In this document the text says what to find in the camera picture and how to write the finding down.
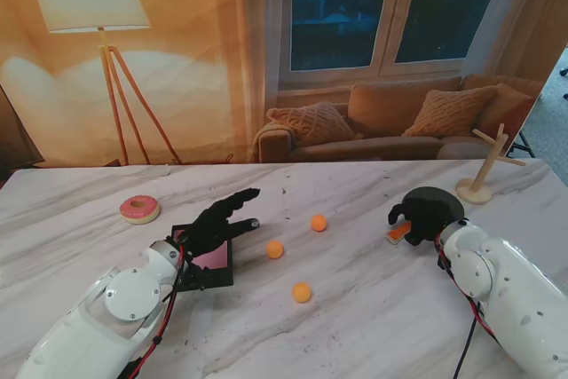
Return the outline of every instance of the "pink donut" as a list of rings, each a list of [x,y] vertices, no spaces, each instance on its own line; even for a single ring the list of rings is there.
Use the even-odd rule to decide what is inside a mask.
[[[121,215],[131,224],[147,224],[160,214],[160,205],[149,195],[135,195],[121,204]]]

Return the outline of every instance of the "wooden stand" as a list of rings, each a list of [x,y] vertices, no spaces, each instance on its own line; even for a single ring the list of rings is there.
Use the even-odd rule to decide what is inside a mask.
[[[489,186],[487,186],[484,181],[487,177],[487,174],[489,173],[489,170],[491,170],[496,160],[517,164],[519,166],[526,165],[525,162],[500,156],[500,152],[507,142],[507,139],[509,138],[508,135],[503,133],[503,127],[504,125],[503,123],[501,123],[501,125],[499,126],[499,131],[497,132],[496,140],[488,137],[477,129],[473,130],[474,134],[493,144],[493,149],[483,162],[483,165],[481,166],[481,169],[477,173],[475,179],[465,178],[460,180],[460,182],[456,184],[455,192],[462,200],[465,200],[466,202],[471,204],[485,204],[491,200],[491,198],[493,197],[491,188],[489,188]]]
[[[160,132],[160,135],[162,135],[162,138],[166,143],[166,146],[168,146],[168,149],[170,150],[171,154],[174,157],[174,162],[176,164],[181,164],[181,160],[176,154],[176,151],[171,146],[170,140],[166,136],[166,132],[164,132],[162,126],[160,125],[160,122],[158,122],[158,119],[154,115],[154,112],[152,111],[150,106],[146,103],[146,100],[144,99],[142,92],[140,92],[140,89],[138,88],[138,85],[136,84],[134,77],[132,77],[132,74],[130,73],[128,66],[126,65],[126,62],[124,62],[124,59],[122,58],[120,51],[116,46],[108,44],[107,35],[105,33],[104,28],[99,28],[99,33],[103,43],[101,46],[99,46],[100,60],[103,65],[103,72],[105,73],[106,89],[108,90],[110,105],[111,108],[113,109],[114,124],[116,125],[116,132],[118,133],[118,141],[121,146],[123,165],[128,165],[129,160],[128,160],[128,153],[126,151],[126,145],[124,145],[124,137],[122,135],[122,126],[121,126],[120,116],[118,115],[116,99],[114,98],[113,80],[114,84],[116,85],[116,90],[118,91],[118,95],[121,99],[122,106],[124,107],[124,111],[128,116],[130,126],[134,131],[134,136],[136,137],[136,141],[138,142],[138,147],[140,148],[142,155],[144,155],[146,164],[150,164],[150,159],[148,157],[148,154],[146,153],[144,144],[142,143],[142,138],[140,137],[140,133],[138,132],[138,127],[136,126],[136,122],[134,122],[134,117],[132,116],[132,112],[130,111],[126,97],[124,96],[124,91],[122,90],[121,82],[120,79],[118,78],[118,73],[116,72],[116,66],[114,65],[113,56],[116,58],[116,61],[118,62],[119,66],[122,69],[122,72],[126,76],[126,79],[130,84],[130,87],[134,90],[134,93],[138,97],[138,101],[140,101],[140,104],[142,104],[142,106],[144,107],[144,109],[152,119],[152,122],[154,122],[154,125],[157,128],[157,130]]]

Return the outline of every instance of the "window frame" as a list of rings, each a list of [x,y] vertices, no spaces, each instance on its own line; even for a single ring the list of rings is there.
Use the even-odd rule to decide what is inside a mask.
[[[492,73],[495,61],[501,56],[509,32],[526,0],[491,0],[477,32],[462,59],[433,59],[429,61],[396,63],[398,48],[406,25],[412,0],[383,0],[383,10],[370,66],[326,70],[290,71],[291,0],[278,0],[271,6],[269,16],[275,21],[280,44],[267,51],[267,58],[278,63],[277,93],[310,92],[318,88],[347,87],[361,82],[396,82],[419,80],[447,75]]]
[[[458,74],[469,55],[469,50],[471,46],[476,41],[477,33],[482,27],[483,21],[487,15],[487,11],[491,11],[491,5],[494,0],[490,0],[483,19],[477,27],[476,35],[468,49],[468,53],[463,58],[454,59],[431,59],[427,61],[416,61],[416,62],[399,62],[397,63],[397,54],[400,43],[402,42],[402,36],[405,31],[406,20],[408,18],[408,13],[410,11],[410,4],[412,0],[398,0],[395,5],[396,11],[394,12],[395,19],[392,21],[392,28],[390,30],[390,37],[384,52],[383,66],[380,70],[380,76],[397,76],[397,75],[418,75],[418,74],[435,74],[444,72],[455,72]]]
[[[377,76],[387,44],[388,29],[396,0],[383,0],[383,8],[375,35],[371,64],[363,67],[328,68],[323,70],[291,70],[292,51],[292,0],[282,0],[279,83],[330,83],[347,79]]]

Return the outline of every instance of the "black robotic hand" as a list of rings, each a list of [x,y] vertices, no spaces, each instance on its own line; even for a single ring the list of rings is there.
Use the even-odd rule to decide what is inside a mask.
[[[463,219],[465,212],[460,201],[449,192],[433,186],[422,186],[405,195],[402,203],[392,208],[389,224],[396,224],[400,215],[411,222],[405,240],[418,246],[422,240],[434,241],[444,228]]]
[[[257,188],[239,191],[226,199],[216,201],[205,209],[177,238],[176,243],[184,246],[187,260],[199,257],[221,247],[225,241],[234,239],[248,231],[256,230],[258,219],[251,218],[229,224],[229,217],[260,194]]]

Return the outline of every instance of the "wooden mug tree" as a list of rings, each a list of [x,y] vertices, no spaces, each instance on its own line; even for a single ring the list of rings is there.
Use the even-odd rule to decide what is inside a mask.
[[[499,130],[497,131],[497,139],[493,139],[488,137],[483,132],[474,129],[473,133],[479,136],[480,138],[484,139],[490,144],[493,144],[493,149],[487,155],[487,158],[483,162],[481,169],[477,173],[475,179],[465,178],[460,180],[455,186],[455,192],[457,193],[458,197],[462,200],[465,200],[471,204],[485,204],[491,200],[493,194],[491,192],[491,188],[485,184],[485,178],[491,170],[493,164],[496,160],[501,162],[513,163],[519,166],[525,166],[525,162],[521,162],[519,160],[509,159],[507,157],[503,157],[500,155],[502,148],[505,146],[509,135],[503,133],[504,124],[501,123],[499,125]]]

